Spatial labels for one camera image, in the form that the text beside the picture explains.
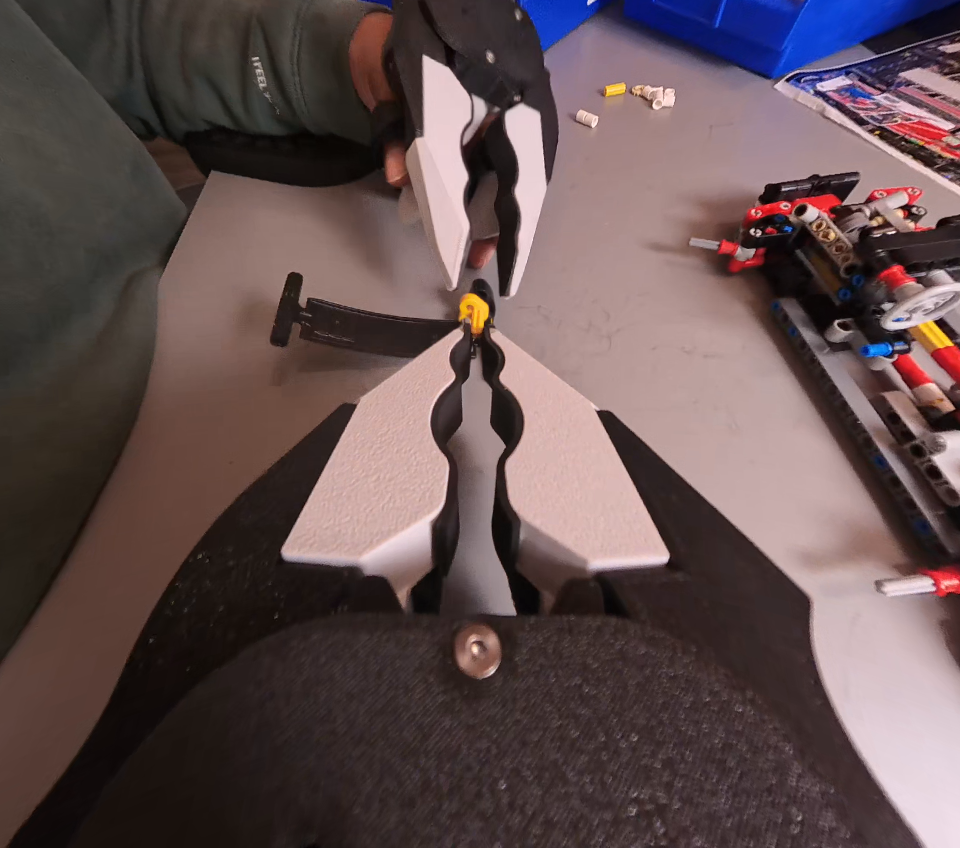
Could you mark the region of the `colourful instruction booklet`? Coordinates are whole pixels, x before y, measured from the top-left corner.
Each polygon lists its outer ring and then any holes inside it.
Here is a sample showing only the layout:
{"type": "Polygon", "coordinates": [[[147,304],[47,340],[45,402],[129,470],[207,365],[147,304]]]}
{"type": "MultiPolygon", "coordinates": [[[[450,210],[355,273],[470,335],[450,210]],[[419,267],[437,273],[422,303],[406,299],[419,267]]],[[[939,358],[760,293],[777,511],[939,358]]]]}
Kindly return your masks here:
{"type": "Polygon", "coordinates": [[[959,34],[821,69],[774,88],[959,193],[959,34]]]}

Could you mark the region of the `person's left forearm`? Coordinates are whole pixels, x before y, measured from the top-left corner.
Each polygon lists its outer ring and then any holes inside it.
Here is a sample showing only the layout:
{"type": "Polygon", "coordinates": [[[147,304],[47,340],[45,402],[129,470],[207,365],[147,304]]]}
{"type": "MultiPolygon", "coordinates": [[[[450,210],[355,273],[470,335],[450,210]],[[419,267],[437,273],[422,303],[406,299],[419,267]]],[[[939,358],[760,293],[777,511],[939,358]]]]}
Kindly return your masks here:
{"type": "Polygon", "coordinates": [[[138,135],[372,139],[351,72],[359,0],[2,0],[2,33],[31,25],[138,135]]]}

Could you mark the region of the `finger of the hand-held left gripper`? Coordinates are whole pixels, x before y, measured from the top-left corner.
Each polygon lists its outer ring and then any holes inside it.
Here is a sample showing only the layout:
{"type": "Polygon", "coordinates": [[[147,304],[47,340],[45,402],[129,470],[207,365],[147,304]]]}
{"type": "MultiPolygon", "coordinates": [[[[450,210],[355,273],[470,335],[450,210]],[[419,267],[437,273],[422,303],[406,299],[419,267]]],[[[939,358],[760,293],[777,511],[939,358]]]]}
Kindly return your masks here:
{"type": "Polygon", "coordinates": [[[501,297],[519,290],[546,197],[541,114],[521,103],[503,115],[501,154],[501,297]]]}
{"type": "Polygon", "coordinates": [[[490,200],[469,195],[471,174],[464,159],[464,145],[490,109],[451,68],[426,55],[421,57],[421,86],[422,118],[406,152],[406,167],[445,286],[454,290],[471,244],[490,236],[490,200]]]}

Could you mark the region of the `person's green sweatshirt torso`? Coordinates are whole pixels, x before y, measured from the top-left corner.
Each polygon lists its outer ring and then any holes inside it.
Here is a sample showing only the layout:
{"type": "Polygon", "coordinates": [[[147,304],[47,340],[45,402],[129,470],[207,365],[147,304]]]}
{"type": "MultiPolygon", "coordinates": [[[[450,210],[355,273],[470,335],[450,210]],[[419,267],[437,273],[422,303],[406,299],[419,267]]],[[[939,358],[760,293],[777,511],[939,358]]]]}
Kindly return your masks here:
{"type": "Polygon", "coordinates": [[[187,210],[143,137],[196,130],[183,26],[125,0],[2,0],[2,657],[109,480],[187,210]]]}

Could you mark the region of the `black curved lego panel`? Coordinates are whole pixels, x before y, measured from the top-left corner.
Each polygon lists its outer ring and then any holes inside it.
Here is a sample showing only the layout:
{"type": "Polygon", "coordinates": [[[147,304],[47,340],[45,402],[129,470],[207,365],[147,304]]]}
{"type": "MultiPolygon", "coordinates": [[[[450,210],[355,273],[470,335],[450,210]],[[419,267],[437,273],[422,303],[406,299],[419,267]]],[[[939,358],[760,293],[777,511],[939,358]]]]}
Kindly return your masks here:
{"type": "Polygon", "coordinates": [[[458,329],[456,319],[404,317],[308,298],[304,277],[290,272],[270,330],[270,344],[285,347],[294,328],[302,340],[382,357],[413,359],[458,329]]]}

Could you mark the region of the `person's left hand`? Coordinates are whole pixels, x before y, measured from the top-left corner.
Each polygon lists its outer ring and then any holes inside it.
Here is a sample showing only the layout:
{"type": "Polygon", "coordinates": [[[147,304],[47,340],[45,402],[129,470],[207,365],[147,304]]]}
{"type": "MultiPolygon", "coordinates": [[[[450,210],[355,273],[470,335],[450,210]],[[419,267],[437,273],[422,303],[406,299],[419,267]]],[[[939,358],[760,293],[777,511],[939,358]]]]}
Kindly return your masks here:
{"type": "MultiPolygon", "coordinates": [[[[357,25],[349,45],[349,68],[354,88],[371,113],[385,105],[400,103],[385,66],[392,25],[390,14],[367,14],[357,25]]],[[[381,138],[374,142],[374,148],[381,155],[387,183],[401,191],[404,197],[412,197],[403,140],[399,137],[381,138]]]]}

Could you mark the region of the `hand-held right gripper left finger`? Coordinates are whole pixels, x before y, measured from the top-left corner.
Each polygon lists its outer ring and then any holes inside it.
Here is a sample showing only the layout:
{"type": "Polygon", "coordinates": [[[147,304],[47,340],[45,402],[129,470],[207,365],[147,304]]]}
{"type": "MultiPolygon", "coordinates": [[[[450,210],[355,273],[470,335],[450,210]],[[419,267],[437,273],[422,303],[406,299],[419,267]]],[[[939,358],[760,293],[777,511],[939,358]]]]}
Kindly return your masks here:
{"type": "Polygon", "coordinates": [[[349,419],[280,554],[385,579],[437,612],[460,532],[450,440],[463,421],[473,337],[457,326],[371,389],[349,419]]]}

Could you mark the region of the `lego car chassis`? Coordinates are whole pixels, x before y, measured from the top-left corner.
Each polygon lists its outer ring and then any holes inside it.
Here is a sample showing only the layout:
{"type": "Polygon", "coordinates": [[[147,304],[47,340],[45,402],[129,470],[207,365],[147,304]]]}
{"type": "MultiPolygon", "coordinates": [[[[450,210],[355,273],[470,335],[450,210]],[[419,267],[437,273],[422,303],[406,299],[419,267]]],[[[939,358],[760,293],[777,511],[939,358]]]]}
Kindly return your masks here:
{"type": "Polygon", "coordinates": [[[958,597],[958,215],[930,224],[912,185],[852,201],[859,182],[769,183],[731,237],[688,244],[762,277],[823,404],[931,559],[875,589],[958,597]]]}

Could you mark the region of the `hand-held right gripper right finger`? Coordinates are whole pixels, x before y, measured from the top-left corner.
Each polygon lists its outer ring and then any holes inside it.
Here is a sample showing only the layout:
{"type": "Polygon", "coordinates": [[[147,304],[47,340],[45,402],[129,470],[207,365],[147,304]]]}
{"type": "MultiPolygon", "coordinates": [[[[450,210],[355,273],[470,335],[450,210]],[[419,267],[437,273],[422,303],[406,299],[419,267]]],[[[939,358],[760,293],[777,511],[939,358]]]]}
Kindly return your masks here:
{"type": "Polygon", "coordinates": [[[484,330],[484,379],[503,445],[491,537],[515,612],[539,614],[571,581],[666,566],[599,408],[496,328],[484,330]]]}

